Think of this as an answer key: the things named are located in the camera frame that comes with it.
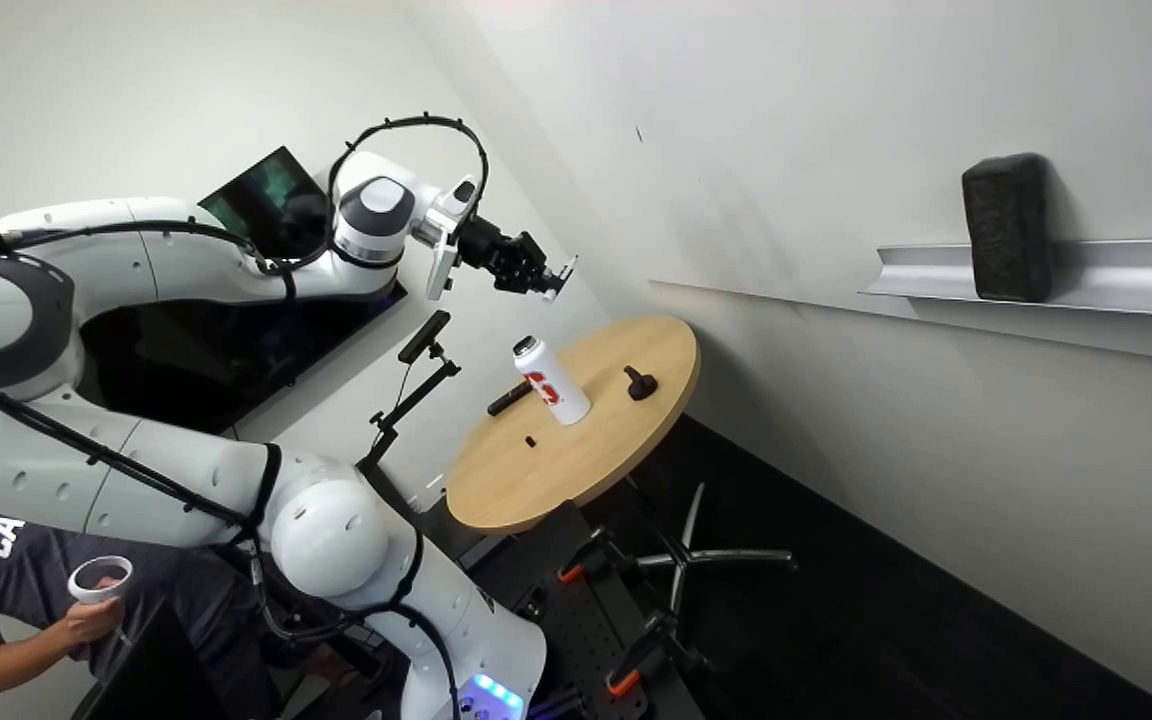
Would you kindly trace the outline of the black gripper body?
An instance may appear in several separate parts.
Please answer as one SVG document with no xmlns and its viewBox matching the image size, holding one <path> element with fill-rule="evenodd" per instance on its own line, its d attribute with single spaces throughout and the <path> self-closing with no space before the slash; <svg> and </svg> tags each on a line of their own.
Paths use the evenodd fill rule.
<svg viewBox="0 0 1152 720">
<path fill-rule="evenodd" d="M 545 277 L 545 268 L 524 254 L 524 231 L 505 238 L 491 221 L 479 218 L 459 223 L 459 261 L 468 268 L 483 268 L 501 293 L 531 293 Z"/>
</svg>

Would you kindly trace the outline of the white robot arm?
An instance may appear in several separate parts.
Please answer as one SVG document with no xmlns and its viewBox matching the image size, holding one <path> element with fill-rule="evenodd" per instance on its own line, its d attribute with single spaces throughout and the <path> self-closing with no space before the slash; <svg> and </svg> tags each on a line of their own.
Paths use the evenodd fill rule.
<svg viewBox="0 0 1152 720">
<path fill-rule="evenodd" d="M 318 190 L 236 182 L 200 203 L 132 198 L 0 223 L 0 512 L 196 548 L 245 539 L 296 591 L 408 660 L 400 717 L 524 720 L 545 633 L 479 591 L 348 466 L 239 441 L 296 375 L 236 311 L 370 304 L 411 240 L 447 248 L 472 184 L 397 167 Z"/>
</svg>

